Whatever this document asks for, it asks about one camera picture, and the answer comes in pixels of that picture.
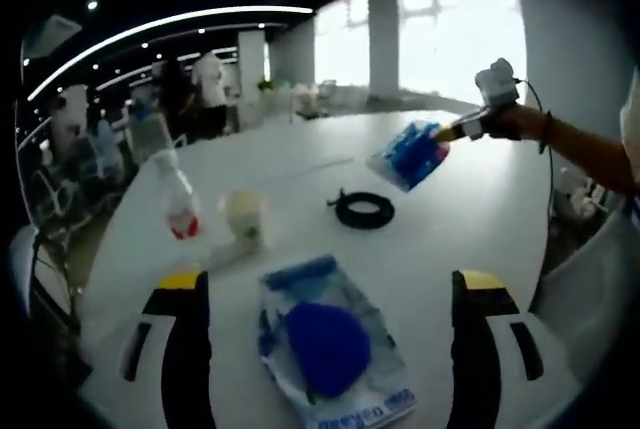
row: blue sponge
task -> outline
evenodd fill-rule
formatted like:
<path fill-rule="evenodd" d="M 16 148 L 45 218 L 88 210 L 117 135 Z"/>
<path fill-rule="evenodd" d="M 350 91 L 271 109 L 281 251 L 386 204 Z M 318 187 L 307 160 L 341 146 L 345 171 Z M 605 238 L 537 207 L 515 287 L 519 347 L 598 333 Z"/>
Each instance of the blue sponge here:
<path fill-rule="evenodd" d="M 322 396 L 345 392 L 371 361 L 369 336 L 342 308 L 302 302 L 284 324 L 302 376 Z"/>

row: wrist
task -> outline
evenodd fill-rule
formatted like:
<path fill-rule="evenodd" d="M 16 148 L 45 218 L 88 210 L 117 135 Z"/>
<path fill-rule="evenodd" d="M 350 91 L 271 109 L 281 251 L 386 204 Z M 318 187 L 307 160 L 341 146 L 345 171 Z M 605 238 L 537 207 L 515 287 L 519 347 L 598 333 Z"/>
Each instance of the wrist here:
<path fill-rule="evenodd" d="M 545 114 L 542 112 L 531 112 L 527 114 L 521 124 L 521 134 L 524 139 L 540 141 L 544 137 Z"/>

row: plastic cup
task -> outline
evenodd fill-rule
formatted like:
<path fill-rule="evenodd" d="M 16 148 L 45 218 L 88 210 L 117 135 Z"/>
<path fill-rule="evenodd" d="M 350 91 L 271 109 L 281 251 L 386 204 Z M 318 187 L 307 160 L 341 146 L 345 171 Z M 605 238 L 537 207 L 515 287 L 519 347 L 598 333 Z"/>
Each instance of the plastic cup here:
<path fill-rule="evenodd" d="M 239 242 L 261 244 L 265 200 L 253 191 L 237 189 L 220 203 L 227 225 Z"/>

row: plastic bottle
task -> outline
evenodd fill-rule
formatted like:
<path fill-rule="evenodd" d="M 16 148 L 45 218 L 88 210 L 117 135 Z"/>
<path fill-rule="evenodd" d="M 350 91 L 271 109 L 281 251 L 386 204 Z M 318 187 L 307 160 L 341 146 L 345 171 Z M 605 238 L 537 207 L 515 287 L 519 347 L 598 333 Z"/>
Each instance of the plastic bottle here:
<path fill-rule="evenodd" d="M 183 240 L 202 232 L 200 204 L 187 176 L 180 170 L 178 155 L 166 149 L 153 156 L 160 176 L 161 211 L 176 239 Z"/>

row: bracelet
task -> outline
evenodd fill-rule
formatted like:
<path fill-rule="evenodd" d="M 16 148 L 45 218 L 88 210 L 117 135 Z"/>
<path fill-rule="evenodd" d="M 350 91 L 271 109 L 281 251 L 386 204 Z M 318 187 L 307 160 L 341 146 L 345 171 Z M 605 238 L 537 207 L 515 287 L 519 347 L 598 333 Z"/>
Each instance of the bracelet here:
<path fill-rule="evenodd" d="M 549 144 L 549 134 L 551 133 L 551 125 L 553 124 L 553 117 L 551 111 L 547 112 L 544 119 L 544 126 L 542 128 L 542 137 L 540 138 L 540 146 L 538 148 L 538 154 L 542 154 Z"/>

